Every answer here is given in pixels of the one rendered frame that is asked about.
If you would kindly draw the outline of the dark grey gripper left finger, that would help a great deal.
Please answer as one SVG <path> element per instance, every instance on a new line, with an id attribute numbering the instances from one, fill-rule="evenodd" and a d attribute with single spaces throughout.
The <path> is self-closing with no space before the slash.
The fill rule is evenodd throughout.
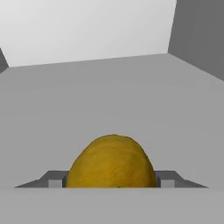
<path id="1" fill-rule="evenodd" d="M 18 185 L 17 188 L 63 188 L 67 185 L 68 171 L 47 171 L 41 178 Z"/>

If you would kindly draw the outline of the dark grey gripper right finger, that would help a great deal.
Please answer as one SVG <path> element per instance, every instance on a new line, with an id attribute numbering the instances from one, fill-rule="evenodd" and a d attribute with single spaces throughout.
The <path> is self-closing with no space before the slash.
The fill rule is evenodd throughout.
<path id="1" fill-rule="evenodd" d="M 176 171 L 155 171 L 161 188 L 205 188 L 204 185 L 182 178 Z"/>

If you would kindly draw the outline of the yellow lemon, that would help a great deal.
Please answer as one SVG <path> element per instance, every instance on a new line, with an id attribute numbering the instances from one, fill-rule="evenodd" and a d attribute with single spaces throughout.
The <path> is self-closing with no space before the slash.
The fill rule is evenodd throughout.
<path id="1" fill-rule="evenodd" d="M 157 187 L 156 174 L 142 146 L 128 136 L 96 138 L 74 160 L 66 186 Z"/>

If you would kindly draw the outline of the grey fridge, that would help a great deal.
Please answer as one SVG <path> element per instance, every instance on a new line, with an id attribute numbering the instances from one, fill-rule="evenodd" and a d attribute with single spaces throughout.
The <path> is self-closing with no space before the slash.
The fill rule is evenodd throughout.
<path id="1" fill-rule="evenodd" d="M 137 140 L 157 170 L 224 188 L 224 82 L 168 53 L 0 74 L 0 189 L 67 170 L 94 139 Z"/>

